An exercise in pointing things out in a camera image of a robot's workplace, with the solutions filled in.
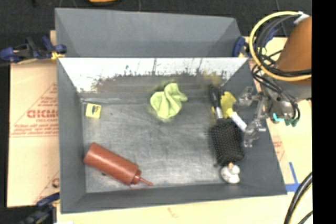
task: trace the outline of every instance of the clamp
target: clamp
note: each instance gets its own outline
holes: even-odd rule
[[[36,206],[38,210],[30,214],[24,220],[19,221],[17,224],[42,224],[48,217],[56,217],[56,207],[53,205],[53,202],[59,200],[60,194],[52,194],[40,201],[37,202]]]
[[[66,46],[54,46],[47,36],[42,36],[41,42],[42,44],[36,44],[32,38],[27,37],[21,45],[0,50],[0,58],[10,63],[18,63],[31,59],[53,59],[64,56],[67,52]]]

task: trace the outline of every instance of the red squeeze bottle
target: red squeeze bottle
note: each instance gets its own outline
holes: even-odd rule
[[[83,162],[126,185],[137,184],[142,181],[149,186],[153,186],[153,183],[141,177],[138,165],[96,143],[91,144]]]

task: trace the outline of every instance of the hairbrush bristles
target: hairbrush bristles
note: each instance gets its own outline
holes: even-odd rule
[[[217,121],[210,130],[218,165],[228,165],[244,158],[240,129],[232,121]]]

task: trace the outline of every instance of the small yellow block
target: small yellow block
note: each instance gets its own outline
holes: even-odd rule
[[[88,103],[86,106],[85,116],[90,118],[100,118],[101,105]]]

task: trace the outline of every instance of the gray bin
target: gray bin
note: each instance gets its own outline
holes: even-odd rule
[[[225,47],[225,40],[229,47],[239,36],[234,19],[76,9],[56,14],[57,43],[70,48],[57,67],[63,213],[286,193],[268,131],[245,149],[239,184],[224,183],[215,165],[208,130],[216,119],[207,86],[235,96],[253,86],[246,59],[230,58],[232,48]],[[177,31],[175,22],[190,31],[168,35]],[[172,81],[188,101],[180,114],[162,121],[149,98]],[[100,119],[85,117],[88,102],[102,105]],[[253,104],[239,115],[249,122],[255,109]],[[84,165],[92,142],[137,163],[154,186],[135,191]]]

